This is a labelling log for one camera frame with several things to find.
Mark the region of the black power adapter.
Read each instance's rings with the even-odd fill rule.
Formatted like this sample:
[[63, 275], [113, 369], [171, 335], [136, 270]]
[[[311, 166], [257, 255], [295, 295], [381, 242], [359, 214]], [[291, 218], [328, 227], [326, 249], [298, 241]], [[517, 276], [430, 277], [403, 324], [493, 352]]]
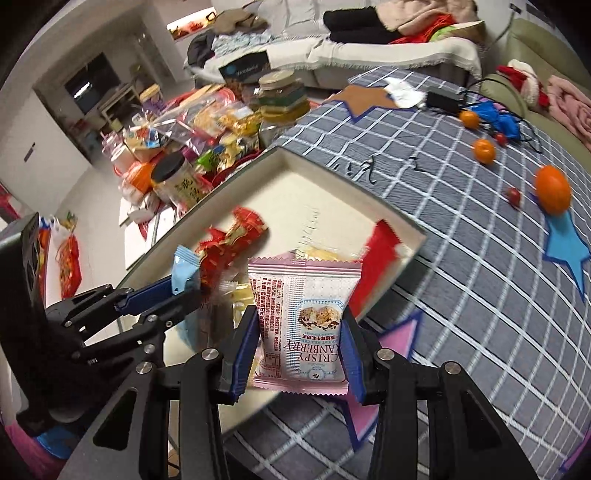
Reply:
[[463, 109], [463, 98], [456, 93], [437, 88], [426, 91], [425, 105], [428, 108], [459, 115]]

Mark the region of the pink star cutout near tray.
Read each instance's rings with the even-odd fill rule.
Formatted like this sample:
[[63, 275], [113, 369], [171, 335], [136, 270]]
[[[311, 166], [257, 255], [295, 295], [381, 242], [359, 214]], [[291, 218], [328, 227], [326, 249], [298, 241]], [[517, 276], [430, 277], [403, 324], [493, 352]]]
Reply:
[[381, 349], [392, 350], [409, 359], [423, 319], [423, 311], [416, 310], [404, 321], [377, 335], [373, 330], [356, 323], [351, 309], [346, 308], [339, 333], [339, 360], [349, 384], [342, 400], [342, 415], [346, 420], [353, 450], [359, 450], [378, 423], [380, 402], [387, 391], [386, 367], [377, 359]]

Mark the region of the red festive snack packet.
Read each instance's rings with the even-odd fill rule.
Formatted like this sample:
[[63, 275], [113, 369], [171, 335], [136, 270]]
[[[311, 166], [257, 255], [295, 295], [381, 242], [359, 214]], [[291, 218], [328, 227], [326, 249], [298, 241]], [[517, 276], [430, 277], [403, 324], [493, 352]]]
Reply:
[[266, 233], [266, 222], [255, 211], [238, 206], [232, 210], [232, 215], [233, 223], [228, 231], [208, 227], [208, 237], [195, 249], [200, 287], [206, 293], [211, 293], [231, 263]]

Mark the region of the stacked tin jar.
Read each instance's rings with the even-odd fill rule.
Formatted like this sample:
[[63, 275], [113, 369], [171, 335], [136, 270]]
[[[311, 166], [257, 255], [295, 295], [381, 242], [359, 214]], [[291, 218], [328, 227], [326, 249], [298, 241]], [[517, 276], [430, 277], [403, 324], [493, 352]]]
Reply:
[[263, 118], [259, 140], [264, 147], [311, 110], [307, 90], [294, 70], [271, 71], [260, 77], [256, 100]]

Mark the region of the yellow corn snack packet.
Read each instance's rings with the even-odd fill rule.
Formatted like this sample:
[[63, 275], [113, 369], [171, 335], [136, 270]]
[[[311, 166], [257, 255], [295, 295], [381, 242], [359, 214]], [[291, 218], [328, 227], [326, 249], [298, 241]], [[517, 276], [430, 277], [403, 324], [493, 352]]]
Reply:
[[295, 258], [301, 260], [318, 260], [332, 262], [360, 262], [356, 254], [342, 253], [339, 250], [308, 245], [294, 251]]

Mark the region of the grey checkered tablecloth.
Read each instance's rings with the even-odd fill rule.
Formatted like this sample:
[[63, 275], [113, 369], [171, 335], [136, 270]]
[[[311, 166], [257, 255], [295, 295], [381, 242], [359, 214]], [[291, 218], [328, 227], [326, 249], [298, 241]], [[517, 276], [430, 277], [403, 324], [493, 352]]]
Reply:
[[[537, 474], [561, 464], [590, 427], [590, 290], [585, 300], [565, 266], [543, 259], [548, 227], [531, 200], [536, 171], [564, 172], [571, 214], [590, 237], [590, 169], [543, 131], [476, 162], [476, 134], [427, 110], [376, 109], [359, 122], [338, 103], [305, 115], [277, 144], [335, 170], [397, 206], [426, 244], [367, 315], [384, 329], [416, 310], [413, 357], [462, 364], [497, 408]], [[512, 208], [508, 188], [521, 192]]]

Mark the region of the small mandarin far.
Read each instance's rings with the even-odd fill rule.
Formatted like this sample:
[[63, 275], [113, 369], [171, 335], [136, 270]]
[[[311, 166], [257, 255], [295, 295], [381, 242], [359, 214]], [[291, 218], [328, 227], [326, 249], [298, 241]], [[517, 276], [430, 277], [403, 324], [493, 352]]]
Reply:
[[480, 116], [473, 110], [462, 110], [459, 119], [466, 129], [478, 130], [480, 128]]

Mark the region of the pile of bagged snacks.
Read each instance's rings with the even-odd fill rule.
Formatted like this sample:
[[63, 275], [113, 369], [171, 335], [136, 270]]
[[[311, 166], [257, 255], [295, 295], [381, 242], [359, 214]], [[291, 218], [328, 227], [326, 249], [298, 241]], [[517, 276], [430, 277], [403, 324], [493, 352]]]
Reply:
[[142, 109], [103, 139], [121, 194], [118, 224], [148, 223], [170, 207], [178, 216], [204, 200], [243, 161], [260, 151], [262, 115], [219, 84], [191, 90], [167, 103], [154, 85]]

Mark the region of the blue star cutout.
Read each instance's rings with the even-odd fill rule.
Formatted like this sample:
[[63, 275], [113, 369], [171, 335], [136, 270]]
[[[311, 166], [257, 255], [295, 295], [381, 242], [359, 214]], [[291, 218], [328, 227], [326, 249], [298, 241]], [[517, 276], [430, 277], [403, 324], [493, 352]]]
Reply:
[[565, 266], [575, 282], [580, 298], [585, 300], [584, 273], [585, 266], [590, 261], [589, 244], [583, 240], [582, 235], [575, 227], [569, 210], [560, 215], [552, 216], [541, 207], [535, 194], [530, 193], [529, 197], [542, 211], [548, 227], [543, 259]]

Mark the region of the brown star cutout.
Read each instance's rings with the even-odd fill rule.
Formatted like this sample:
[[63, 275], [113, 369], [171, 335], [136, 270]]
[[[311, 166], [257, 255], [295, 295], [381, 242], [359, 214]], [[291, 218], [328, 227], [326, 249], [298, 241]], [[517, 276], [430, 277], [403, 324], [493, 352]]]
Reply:
[[341, 104], [349, 113], [349, 120], [353, 123], [359, 122], [377, 108], [388, 111], [410, 109], [410, 106], [394, 101], [384, 88], [360, 85], [346, 86], [342, 91], [325, 99], [325, 103]]

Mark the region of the light blue wafer bar packet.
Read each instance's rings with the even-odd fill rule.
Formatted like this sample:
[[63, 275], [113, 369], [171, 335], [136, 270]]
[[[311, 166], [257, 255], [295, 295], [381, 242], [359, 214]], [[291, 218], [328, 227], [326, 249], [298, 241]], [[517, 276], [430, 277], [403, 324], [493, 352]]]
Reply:
[[[178, 245], [174, 252], [174, 260], [171, 269], [171, 289], [174, 295], [179, 295], [188, 289], [186, 284], [200, 285], [199, 259], [190, 249]], [[178, 325], [179, 338], [193, 351], [197, 351], [197, 311], [185, 316]]]

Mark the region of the small mandarin near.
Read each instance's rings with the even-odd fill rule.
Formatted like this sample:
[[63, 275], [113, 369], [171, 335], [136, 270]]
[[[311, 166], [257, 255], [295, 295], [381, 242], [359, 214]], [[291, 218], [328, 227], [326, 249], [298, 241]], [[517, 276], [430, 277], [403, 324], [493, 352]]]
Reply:
[[491, 141], [478, 139], [473, 143], [473, 154], [479, 163], [491, 165], [496, 159], [496, 148]]

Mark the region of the long red snack bar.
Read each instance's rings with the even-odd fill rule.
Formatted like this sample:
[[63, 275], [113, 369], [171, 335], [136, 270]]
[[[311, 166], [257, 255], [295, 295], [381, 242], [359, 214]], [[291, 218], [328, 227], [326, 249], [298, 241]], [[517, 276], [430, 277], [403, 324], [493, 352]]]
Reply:
[[400, 243], [398, 235], [384, 219], [376, 223], [363, 253], [360, 281], [349, 298], [349, 309], [356, 319], [362, 315], [363, 308], [369, 303], [370, 294], [388, 268], [398, 260], [396, 247]]

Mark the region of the white crumpled tissue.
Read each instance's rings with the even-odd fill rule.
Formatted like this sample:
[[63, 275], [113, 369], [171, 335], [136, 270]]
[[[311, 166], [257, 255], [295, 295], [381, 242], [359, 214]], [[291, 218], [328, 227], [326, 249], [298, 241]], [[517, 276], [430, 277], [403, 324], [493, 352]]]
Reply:
[[399, 108], [411, 109], [425, 103], [426, 93], [417, 90], [406, 80], [387, 77], [385, 81], [384, 90]]

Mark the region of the pink blanket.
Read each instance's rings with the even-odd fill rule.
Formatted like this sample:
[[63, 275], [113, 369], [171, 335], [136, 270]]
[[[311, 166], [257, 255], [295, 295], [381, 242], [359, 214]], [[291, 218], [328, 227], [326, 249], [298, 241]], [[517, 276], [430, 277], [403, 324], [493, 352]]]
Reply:
[[548, 79], [547, 95], [550, 115], [590, 149], [590, 99], [569, 80], [556, 75]]

